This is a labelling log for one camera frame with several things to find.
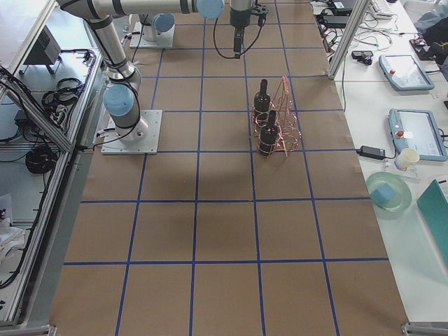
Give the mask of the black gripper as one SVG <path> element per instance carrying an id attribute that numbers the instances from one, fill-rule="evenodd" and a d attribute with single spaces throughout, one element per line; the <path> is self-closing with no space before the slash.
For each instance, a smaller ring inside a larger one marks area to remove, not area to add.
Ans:
<path id="1" fill-rule="evenodd" d="M 267 19 L 269 9 L 258 2 L 230 2 L 230 24 L 234 27 L 234 59 L 242 55 L 244 28 L 250 25 L 251 16 L 258 17 L 258 26 L 262 27 Z"/>

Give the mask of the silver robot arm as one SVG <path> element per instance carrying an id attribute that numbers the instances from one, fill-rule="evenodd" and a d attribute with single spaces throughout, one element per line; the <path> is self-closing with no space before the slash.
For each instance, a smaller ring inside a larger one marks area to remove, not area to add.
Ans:
<path id="1" fill-rule="evenodd" d="M 172 43 L 175 17 L 172 13 L 140 14 L 139 21 L 143 40 L 158 46 Z"/>
<path id="2" fill-rule="evenodd" d="M 142 25 L 155 27 L 157 19 L 164 14 L 199 13 L 208 20 L 218 20 L 224 1 L 58 1 L 59 7 L 75 17 L 85 21 L 99 47 L 106 67 L 107 76 L 113 84 L 128 84 L 138 90 L 141 74 L 126 56 L 122 43 L 113 26 L 113 16 L 136 14 L 143 15 Z M 251 23 L 251 17 L 258 18 L 258 31 L 261 32 L 269 9 L 257 1 L 231 1 L 230 25 L 234 27 L 233 56 L 220 56 L 228 60 L 238 60 L 253 46 L 243 48 L 245 29 Z"/>

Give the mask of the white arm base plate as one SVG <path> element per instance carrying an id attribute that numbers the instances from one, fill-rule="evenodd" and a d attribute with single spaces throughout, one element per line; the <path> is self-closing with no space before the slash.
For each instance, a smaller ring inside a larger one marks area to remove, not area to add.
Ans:
<path id="1" fill-rule="evenodd" d="M 161 32 L 152 27 L 143 29 L 143 36 L 140 36 L 141 23 L 136 22 L 134 25 L 135 35 L 132 36 L 129 43 L 131 49 L 171 49 L 173 48 L 175 26 L 169 31 Z"/>
<path id="2" fill-rule="evenodd" d="M 104 137 L 101 146 L 103 155 L 138 155 L 158 152 L 160 128 L 162 124 L 162 110 L 141 110 L 140 121 L 136 127 L 127 135 L 129 130 L 116 129 L 112 117 L 108 117 L 107 127 L 112 127 Z"/>

